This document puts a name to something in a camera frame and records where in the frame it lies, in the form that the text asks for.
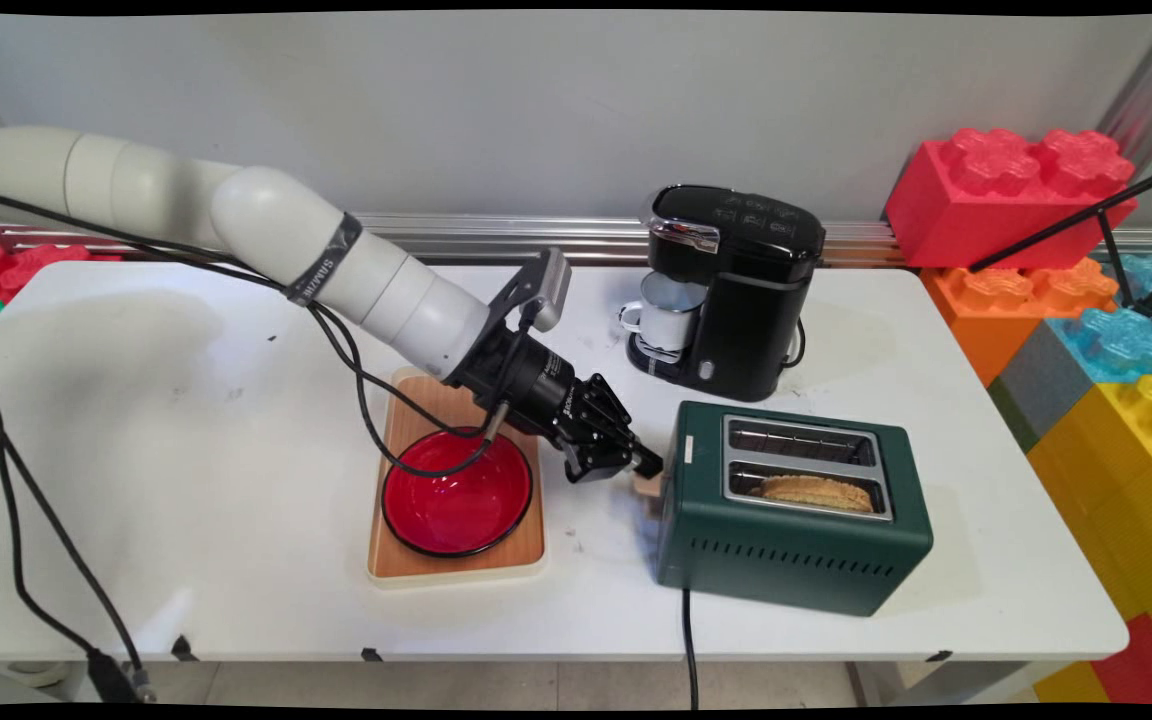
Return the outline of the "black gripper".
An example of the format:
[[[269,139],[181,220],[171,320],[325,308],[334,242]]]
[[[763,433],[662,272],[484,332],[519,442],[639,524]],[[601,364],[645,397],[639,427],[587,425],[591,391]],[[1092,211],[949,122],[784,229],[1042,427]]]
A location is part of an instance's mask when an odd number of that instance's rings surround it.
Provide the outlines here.
[[[450,382],[473,393],[475,402],[494,414],[507,402],[511,427],[564,442],[568,483],[604,480],[623,469],[641,477],[664,471],[664,458],[641,441],[632,418],[602,376],[581,379],[573,365],[507,325],[495,325],[454,369]]]

